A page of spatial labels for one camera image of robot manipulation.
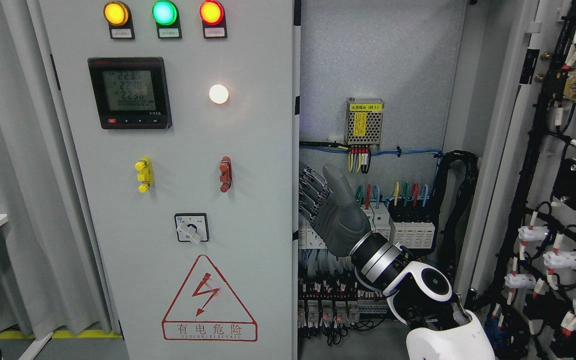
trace white indicator light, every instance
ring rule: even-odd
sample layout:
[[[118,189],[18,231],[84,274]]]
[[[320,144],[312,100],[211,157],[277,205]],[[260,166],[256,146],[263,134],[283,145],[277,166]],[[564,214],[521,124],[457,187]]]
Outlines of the white indicator light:
[[[214,84],[208,91],[208,96],[215,104],[224,104],[228,100],[228,89],[222,84]]]

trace warning triangle sign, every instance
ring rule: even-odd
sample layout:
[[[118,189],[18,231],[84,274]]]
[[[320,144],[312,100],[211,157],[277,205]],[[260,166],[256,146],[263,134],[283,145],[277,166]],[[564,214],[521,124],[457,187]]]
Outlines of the warning triangle sign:
[[[257,322],[207,255],[197,256],[161,322],[166,340],[256,342]]]

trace green wire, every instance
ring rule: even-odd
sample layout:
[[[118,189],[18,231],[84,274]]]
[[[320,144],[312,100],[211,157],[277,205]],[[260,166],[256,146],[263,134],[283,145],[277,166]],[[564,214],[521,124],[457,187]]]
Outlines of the green wire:
[[[406,205],[408,205],[408,198],[410,195],[410,183],[406,182],[406,185],[404,186],[404,207],[406,207]]]
[[[357,192],[354,193],[354,200],[357,200],[357,201],[364,200],[364,186],[363,185],[359,185],[359,187],[357,187]]]

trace digital power meter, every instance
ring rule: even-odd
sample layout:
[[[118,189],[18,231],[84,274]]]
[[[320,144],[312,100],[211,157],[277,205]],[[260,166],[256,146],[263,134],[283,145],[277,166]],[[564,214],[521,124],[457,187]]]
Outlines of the digital power meter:
[[[103,129],[172,125],[161,57],[91,57],[88,68]]]

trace yellow floor tape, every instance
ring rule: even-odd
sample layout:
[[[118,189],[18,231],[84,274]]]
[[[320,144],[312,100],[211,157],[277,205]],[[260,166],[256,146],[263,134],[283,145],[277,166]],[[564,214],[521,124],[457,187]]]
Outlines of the yellow floor tape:
[[[21,331],[2,331],[0,332],[0,340],[22,340],[34,339],[35,335],[25,336]],[[83,330],[75,335],[68,330],[55,330],[52,335],[53,339],[115,339],[122,338],[121,333],[105,333],[103,330]]]

